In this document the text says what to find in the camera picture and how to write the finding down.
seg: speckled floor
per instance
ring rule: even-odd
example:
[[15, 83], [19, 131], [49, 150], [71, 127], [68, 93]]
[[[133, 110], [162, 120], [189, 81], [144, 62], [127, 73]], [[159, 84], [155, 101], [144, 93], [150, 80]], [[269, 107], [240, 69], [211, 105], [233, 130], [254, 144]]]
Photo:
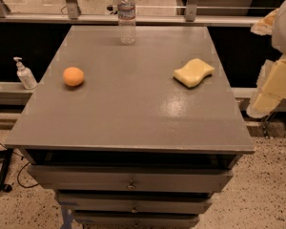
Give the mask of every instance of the speckled floor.
[[[16, 118], [17, 114], [0, 114], [0, 142], [5, 142]], [[271, 123], [271, 138], [265, 139], [257, 122], [246, 121], [246, 125], [255, 154], [237, 163], [234, 178], [214, 195], [214, 204], [200, 216], [195, 229], [286, 229], [286, 127], [281, 121]], [[12, 191], [0, 193], [0, 229], [60, 228], [63, 220], [54, 192], [18, 185], [17, 174], [26, 163], [20, 156], [12, 156], [6, 179]], [[35, 182], [26, 170], [20, 181], [25, 185]], [[82, 225], [74, 221], [72, 228]]]

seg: yellow sponge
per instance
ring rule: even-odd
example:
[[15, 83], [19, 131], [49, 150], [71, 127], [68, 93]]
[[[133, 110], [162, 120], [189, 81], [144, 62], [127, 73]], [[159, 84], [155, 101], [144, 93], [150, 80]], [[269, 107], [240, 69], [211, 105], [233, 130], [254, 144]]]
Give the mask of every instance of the yellow sponge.
[[215, 70], [199, 58], [190, 60], [184, 67], [174, 70], [174, 78], [188, 88], [197, 86], [203, 78], [211, 75]]

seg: desk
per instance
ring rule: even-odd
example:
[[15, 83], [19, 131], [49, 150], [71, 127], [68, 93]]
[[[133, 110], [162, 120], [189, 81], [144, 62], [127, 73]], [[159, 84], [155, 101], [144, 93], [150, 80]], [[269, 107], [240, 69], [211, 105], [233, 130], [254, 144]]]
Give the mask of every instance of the desk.
[[[188, 90], [172, 75], [193, 58], [214, 75]], [[67, 87], [62, 72], [81, 68]], [[82, 223], [198, 222], [254, 146], [208, 30], [73, 26], [6, 142]]]

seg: gray tabletop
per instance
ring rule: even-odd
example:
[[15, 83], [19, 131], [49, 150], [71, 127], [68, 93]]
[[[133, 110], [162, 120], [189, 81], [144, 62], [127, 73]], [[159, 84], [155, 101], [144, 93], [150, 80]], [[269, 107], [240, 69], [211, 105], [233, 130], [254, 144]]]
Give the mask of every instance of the gray tabletop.
[[[251, 153], [252, 140], [206, 28], [73, 26], [16, 122], [8, 147], [188, 153]], [[194, 89], [173, 79], [200, 58], [215, 67]], [[75, 66], [84, 83], [67, 87]]]

